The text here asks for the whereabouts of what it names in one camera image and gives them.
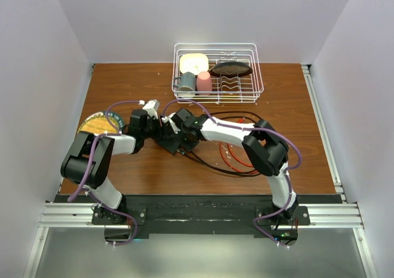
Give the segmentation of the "black network switch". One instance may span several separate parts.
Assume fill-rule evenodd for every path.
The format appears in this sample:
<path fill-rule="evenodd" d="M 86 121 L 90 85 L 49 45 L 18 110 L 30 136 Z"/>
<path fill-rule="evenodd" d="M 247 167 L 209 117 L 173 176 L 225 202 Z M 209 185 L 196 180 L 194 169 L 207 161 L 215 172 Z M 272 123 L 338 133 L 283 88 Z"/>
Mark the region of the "black network switch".
<path fill-rule="evenodd" d="M 165 149 L 170 154 L 174 155 L 179 149 L 180 143 L 175 138 L 166 138 L 163 140 L 157 140 L 157 145 Z"/>

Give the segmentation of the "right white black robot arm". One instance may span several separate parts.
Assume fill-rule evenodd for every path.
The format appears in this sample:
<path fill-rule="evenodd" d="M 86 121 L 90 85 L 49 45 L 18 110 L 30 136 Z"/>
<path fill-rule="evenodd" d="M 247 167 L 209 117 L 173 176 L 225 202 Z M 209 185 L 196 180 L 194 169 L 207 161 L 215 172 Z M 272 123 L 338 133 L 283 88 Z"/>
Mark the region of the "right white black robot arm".
<path fill-rule="evenodd" d="M 296 193 L 289 171 L 296 169 L 302 156 L 295 145 L 276 132 L 265 120 L 256 124 L 228 122 L 205 113 L 196 117 L 182 108 L 161 118 L 163 125 L 179 135 L 182 146 L 200 141 L 218 141 L 243 148 L 254 170 L 266 176 L 277 222 L 289 224 L 296 217 Z"/>

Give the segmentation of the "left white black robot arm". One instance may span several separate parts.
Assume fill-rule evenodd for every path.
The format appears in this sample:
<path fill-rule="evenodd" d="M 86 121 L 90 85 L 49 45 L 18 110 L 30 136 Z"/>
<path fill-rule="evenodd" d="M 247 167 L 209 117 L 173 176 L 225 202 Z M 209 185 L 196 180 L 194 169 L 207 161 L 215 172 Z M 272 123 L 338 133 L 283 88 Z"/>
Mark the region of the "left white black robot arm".
<path fill-rule="evenodd" d="M 160 116 L 153 108 L 143 108 L 131 112 L 126 132 L 78 132 L 60 168 L 61 176 L 77 185 L 67 201 L 74 202 L 83 191 L 112 223 L 135 223 L 128 214 L 125 195 L 108 177 L 111 158 L 139 152 L 146 139 L 170 141 L 178 131 L 168 117 Z"/>

